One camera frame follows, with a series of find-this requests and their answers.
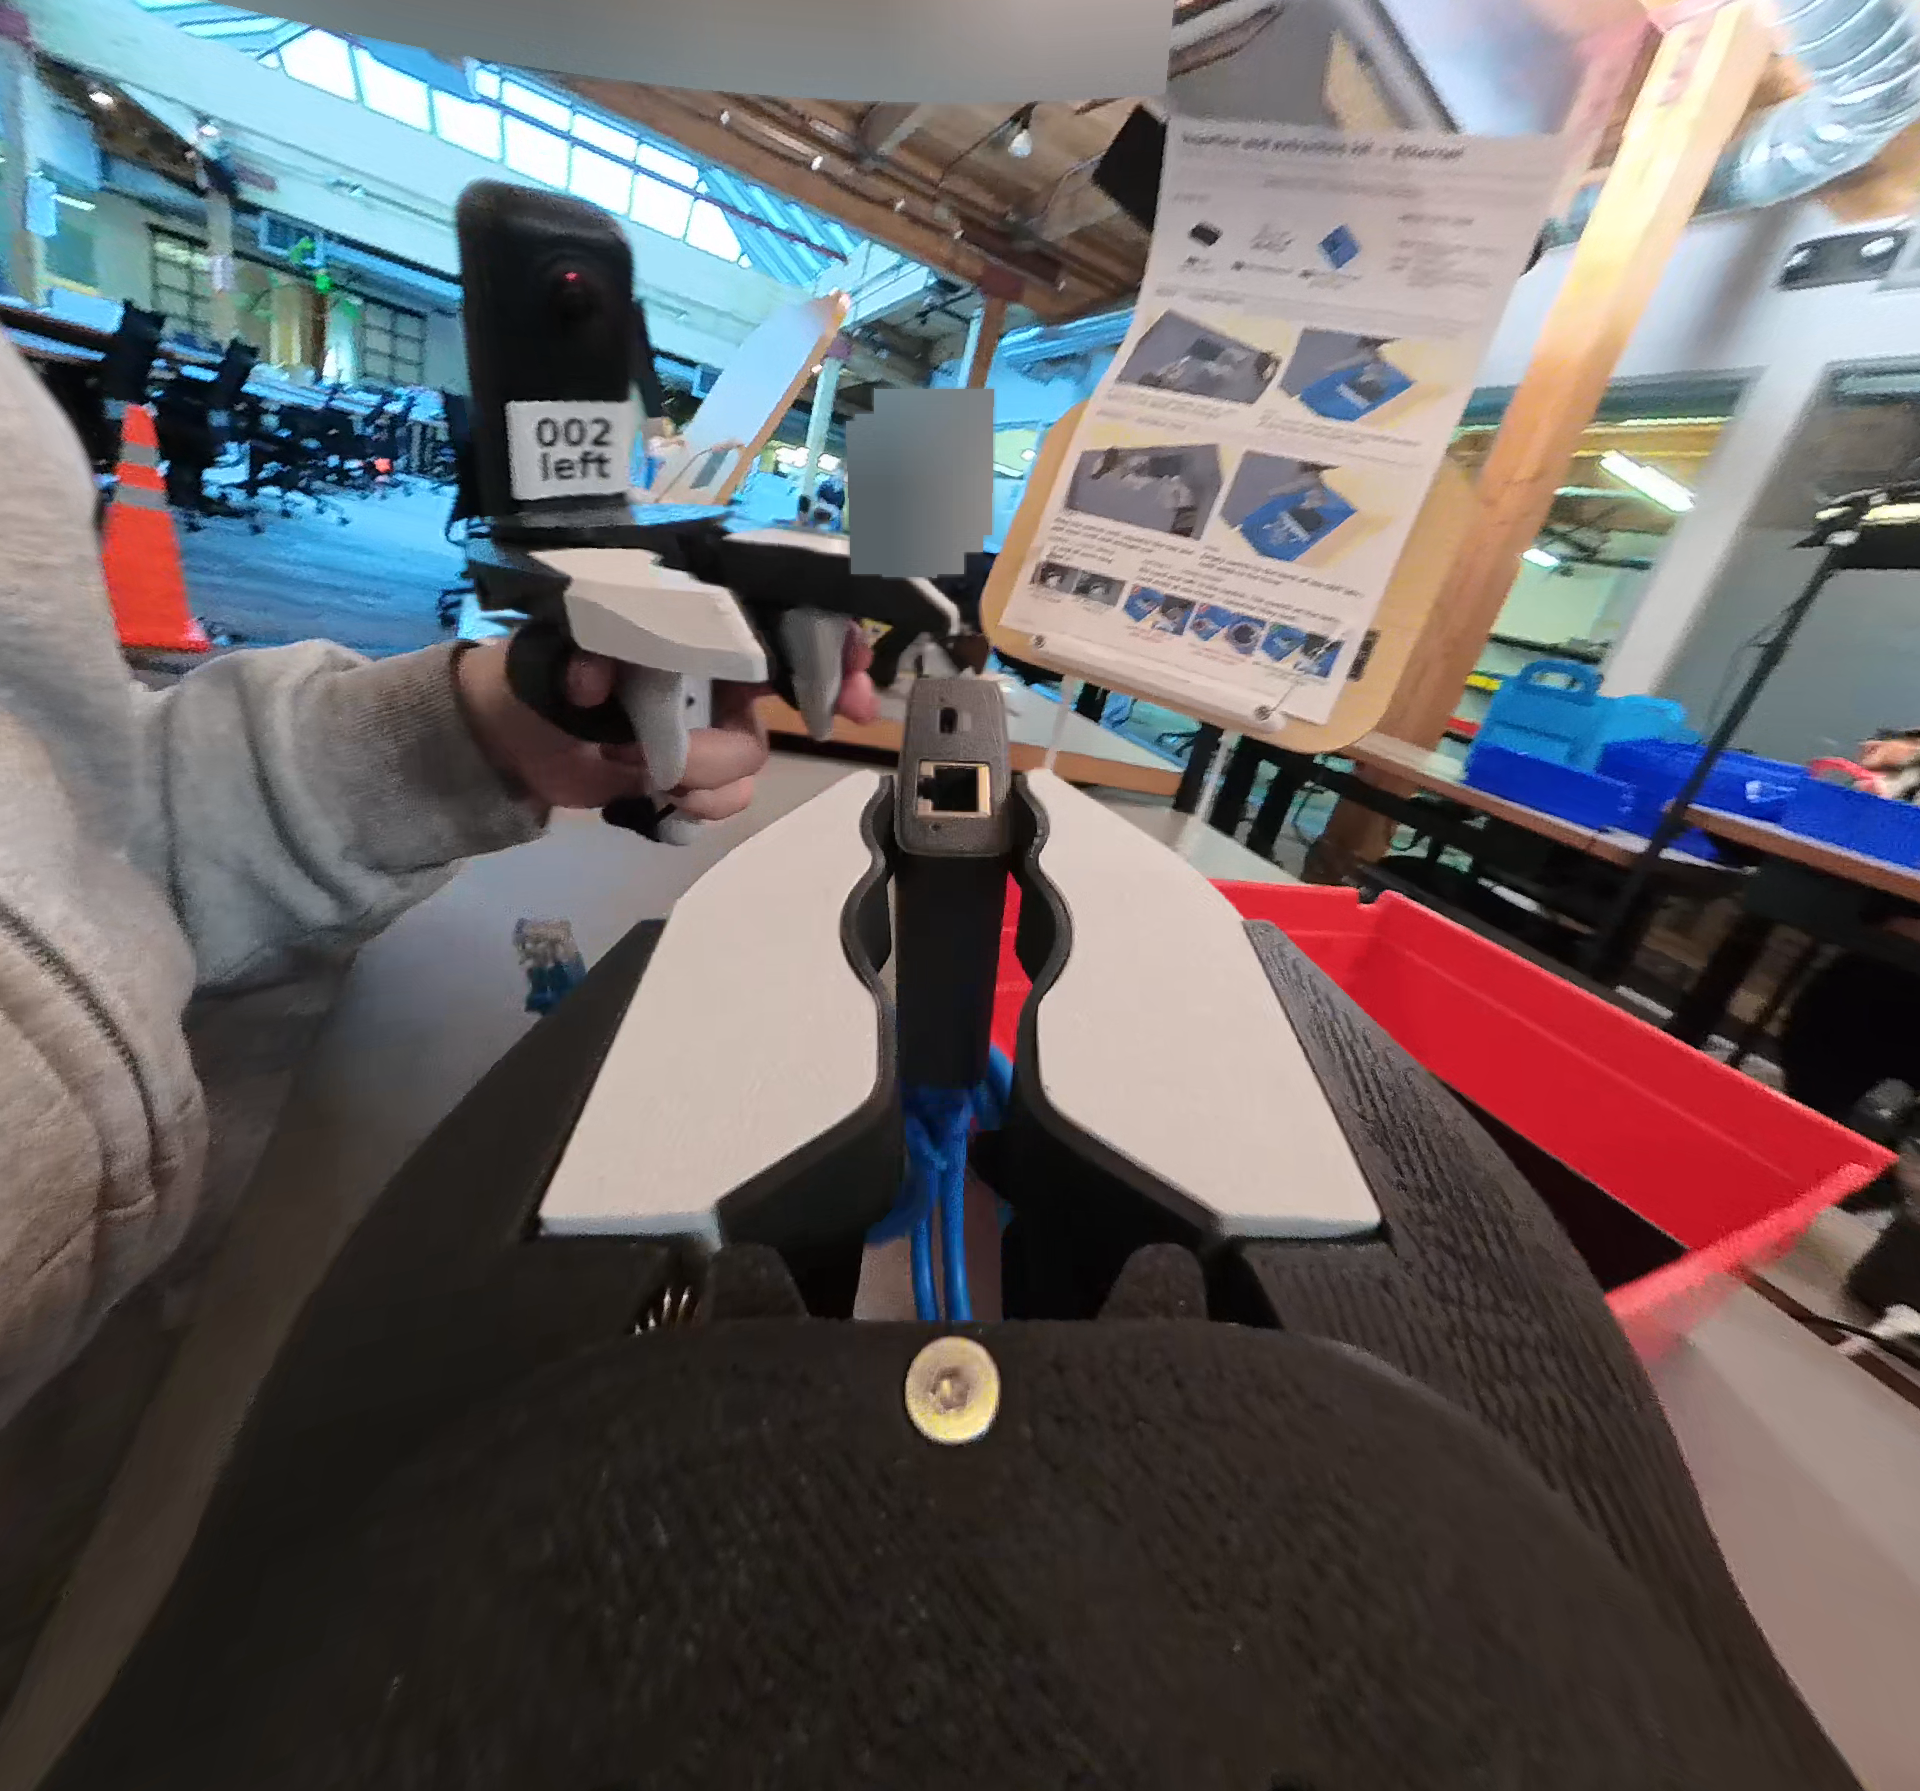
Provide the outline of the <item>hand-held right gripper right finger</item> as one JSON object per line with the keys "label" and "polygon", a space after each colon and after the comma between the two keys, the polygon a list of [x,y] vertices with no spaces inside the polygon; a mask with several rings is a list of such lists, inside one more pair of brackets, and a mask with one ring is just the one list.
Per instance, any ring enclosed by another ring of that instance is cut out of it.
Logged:
{"label": "hand-held right gripper right finger", "polygon": [[1382,1209],[1248,921],[1168,845],[1020,774],[1007,1127],[1020,1204],[1187,1244],[1342,1243]]}

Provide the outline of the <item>person's left forearm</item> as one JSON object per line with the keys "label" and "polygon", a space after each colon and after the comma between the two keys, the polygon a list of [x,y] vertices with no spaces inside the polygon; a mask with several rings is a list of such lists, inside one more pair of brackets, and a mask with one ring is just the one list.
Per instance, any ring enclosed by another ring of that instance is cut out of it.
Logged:
{"label": "person's left forearm", "polygon": [[479,651],[230,651],[129,686],[139,863],[167,896],[196,993],[346,958],[453,871],[546,825],[483,748],[460,673]]}

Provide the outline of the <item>printed instruction sheet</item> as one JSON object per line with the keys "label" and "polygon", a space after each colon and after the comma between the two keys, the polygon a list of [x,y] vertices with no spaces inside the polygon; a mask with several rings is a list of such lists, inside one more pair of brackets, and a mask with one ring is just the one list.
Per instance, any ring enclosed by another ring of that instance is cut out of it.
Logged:
{"label": "printed instruction sheet", "polygon": [[1175,118],[1126,336],[999,557],[1012,651],[1327,723],[1566,177],[1562,136]]}

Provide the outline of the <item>small blue figurine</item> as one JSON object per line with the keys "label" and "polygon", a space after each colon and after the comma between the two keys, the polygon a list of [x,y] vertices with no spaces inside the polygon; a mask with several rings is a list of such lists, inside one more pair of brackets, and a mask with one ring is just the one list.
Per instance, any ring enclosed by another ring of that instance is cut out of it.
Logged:
{"label": "small blue figurine", "polygon": [[543,1017],[586,985],[588,963],[568,919],[522,915],[515,921],[514,944],[525,1012]]}

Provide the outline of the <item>row of black office chairs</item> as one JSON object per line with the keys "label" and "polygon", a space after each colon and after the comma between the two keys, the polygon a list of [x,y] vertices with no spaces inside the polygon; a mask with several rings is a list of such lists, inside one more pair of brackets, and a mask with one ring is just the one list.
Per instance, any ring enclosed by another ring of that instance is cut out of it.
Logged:
{"label": "row of black office chairs", "polygon": [[319,507],[349,524],[359,502],[455,486],[455,447],[438,391],[374,381],[296,386],[264,375],[260,353],[230,339],[211,356],[169,347],[162,315],[123,308],[99,377],[122,410],[146,409],[165,507],[182,530],[233,520],[261,534],[265,515]]}

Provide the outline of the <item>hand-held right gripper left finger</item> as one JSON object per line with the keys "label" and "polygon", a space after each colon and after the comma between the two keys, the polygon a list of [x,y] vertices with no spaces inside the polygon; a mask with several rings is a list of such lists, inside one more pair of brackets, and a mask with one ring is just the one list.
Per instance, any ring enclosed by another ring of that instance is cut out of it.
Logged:
{"label": "hand-held right gripper left finger", "polygon": [[863,1239],[901,1185],[882,847],[892,783],[847,775],[666,919],[538,1206],[550,1238]]}

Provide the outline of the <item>black ethernet adapter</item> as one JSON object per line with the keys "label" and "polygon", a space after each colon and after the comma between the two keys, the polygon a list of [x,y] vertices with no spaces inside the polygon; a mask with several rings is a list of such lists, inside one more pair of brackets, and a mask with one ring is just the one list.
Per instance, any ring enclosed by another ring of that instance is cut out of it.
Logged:
{"label": "black ethernet adapter", "polygon": [[920,679],[892,803],[899,1082],[959,1091],[988,1074],[1001,927],[1017,847],[1002,691]]}

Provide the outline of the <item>plain wooden post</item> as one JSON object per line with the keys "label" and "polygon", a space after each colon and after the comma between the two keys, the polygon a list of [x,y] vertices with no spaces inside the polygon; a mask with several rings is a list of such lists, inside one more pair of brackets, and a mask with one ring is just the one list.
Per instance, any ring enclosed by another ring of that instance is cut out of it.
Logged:
{"label": "plain wooden post", "polygon": [[1479,470],[1471,524],[1377,729],[1356,748],[1386,739],[1416,750],[1437,744],[1768,58],[1768,26],[1751,0],[1691,0],[1664,23],[1613,167]]}

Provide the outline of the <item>long work table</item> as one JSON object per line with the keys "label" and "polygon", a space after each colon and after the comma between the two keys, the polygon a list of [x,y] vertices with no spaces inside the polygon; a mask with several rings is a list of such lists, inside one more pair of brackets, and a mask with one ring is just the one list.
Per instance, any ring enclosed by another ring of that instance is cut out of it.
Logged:
{"label": "long work table", "polygon": [[[1575,856],[1629,871],[1646,847],[1640,835],[1593,829],[1558,814],[1547,814],[1488,794],[1467,782],[1457,760],[1437,748],[1406,744],[1382,732],[1369,732],[1354,746],[1340,750],[1348,774],[1339,787],[1346,803],[1364,813],[1400,825],[1426,827],[1430,837],[1450,847],[1467,847],[1485,824],[1498,821],[1535,840],[1572,850]],[[1687,824],[1717,845],[1745,852],[1756,863],[1778,863],[1812,873],[1869,899],[1889,899],[1916,913],[1918,871],[1870,859],[1855,850],[1790,834],[1775,824],[1745,814],[1688,807]]]}

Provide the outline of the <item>black hanging speaker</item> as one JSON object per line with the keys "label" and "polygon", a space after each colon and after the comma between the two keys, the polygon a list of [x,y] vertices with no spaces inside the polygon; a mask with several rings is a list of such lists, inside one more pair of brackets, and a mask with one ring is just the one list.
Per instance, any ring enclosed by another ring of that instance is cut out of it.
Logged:
{"label": "black hanging speaker", "polygon": [[1142,234],[1152,234],[1159,219],[1165,151],[1165,118],[1137,104],[1093,160],[1093,187]]}

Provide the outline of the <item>grey desk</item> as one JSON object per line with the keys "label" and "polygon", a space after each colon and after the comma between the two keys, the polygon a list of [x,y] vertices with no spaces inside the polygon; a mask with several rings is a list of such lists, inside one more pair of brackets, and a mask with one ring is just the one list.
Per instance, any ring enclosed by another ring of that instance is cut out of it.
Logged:
{"label": "grey desk", "polygon": [[[601,960],[732,843],[852,771],[778,753],[749,813],[642,854],[588,814],[490,854],[357,958],[194,1300],[174,1368],[4,1722],[4,1787],[36,1787],[174,1580],[211,1482],[301,1304],[376,1192],[527,1027],[512,927],[572,923]],[[1916,1787],[1916,1374],[1804,1314],[1870,1239],[1819,1217],[1650,1361],[1743,1597],[1867,1787]]]}

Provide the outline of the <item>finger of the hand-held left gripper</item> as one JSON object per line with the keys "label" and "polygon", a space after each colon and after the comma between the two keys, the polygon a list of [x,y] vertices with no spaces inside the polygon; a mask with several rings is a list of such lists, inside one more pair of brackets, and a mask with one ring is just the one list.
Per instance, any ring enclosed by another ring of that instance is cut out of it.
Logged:
{"label": "finger of the hand-held left gripper", "polygon": [[[524,700],[552,723],[707,723],[713,680],[760,684],[769,651],[723,585],[648,549],[524,557]],[[598,708],[568,700],[568,665],[620,666]]]}
{"label": "finger of the hand-held left gripper", "polygon": [[904,650],[961,625],[931,579],[857,574],[849,539],[822,530],[723,530],[720,582],[765,645],[760,679],[819,742],[841,716],[854,637],[877,627]]}

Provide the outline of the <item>red plastic bin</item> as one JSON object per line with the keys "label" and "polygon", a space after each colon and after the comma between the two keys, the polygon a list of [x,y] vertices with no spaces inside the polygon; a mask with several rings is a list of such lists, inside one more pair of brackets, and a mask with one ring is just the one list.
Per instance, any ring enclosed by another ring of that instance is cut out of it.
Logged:
{"label": "red plastic bin", "polygon": [[1218,885],[1147,850],[1157,866],[1116,873],[1127,899],[1147,896],[1129,919],[1199,911],[1208,890],[1285,934],[1295,1025],[1383,1189],[1375,1238],[1208,1247],[1212,1300],[1236,1323],[1433,1374],[1437,1329],[1460,1323],[1460,1279],[1480,1266],[1468,1206],[1491,1202],[1495,1231],[1539,1235],[1563,1199],[1586,1259],[1586,1229],[1623,1249],[1624,1219],[1673,1247],[1607,1295],[1648,1356],[1891,1168],[1884,1147],[1402,896]]}

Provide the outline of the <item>person's grey hoodie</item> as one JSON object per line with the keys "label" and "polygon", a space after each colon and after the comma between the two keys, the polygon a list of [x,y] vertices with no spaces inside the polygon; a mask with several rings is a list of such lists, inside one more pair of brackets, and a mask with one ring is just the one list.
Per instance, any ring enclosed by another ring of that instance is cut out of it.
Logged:
{"label": "person's grey hoodie", "polygon": [[99,566],[95,482],[65,413],[4,347],[4,1423],[145,1279],[211,1243],[244,1159],[207,1105],[186,1012],[211,989],[156,816],[160,723],[248,674],[283,696],[312,651],[129,674]]}

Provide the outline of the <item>orange traffic cone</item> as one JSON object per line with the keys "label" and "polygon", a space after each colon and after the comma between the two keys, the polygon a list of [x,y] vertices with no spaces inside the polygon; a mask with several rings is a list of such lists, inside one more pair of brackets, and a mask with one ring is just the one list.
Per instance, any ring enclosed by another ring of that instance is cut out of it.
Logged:
{"label": "orange traffic cone", "polygon": [[127,651],[205,657],[213,643],[188,602],[152,410],[125,405],[120,435],[100,536],[117,642]]}

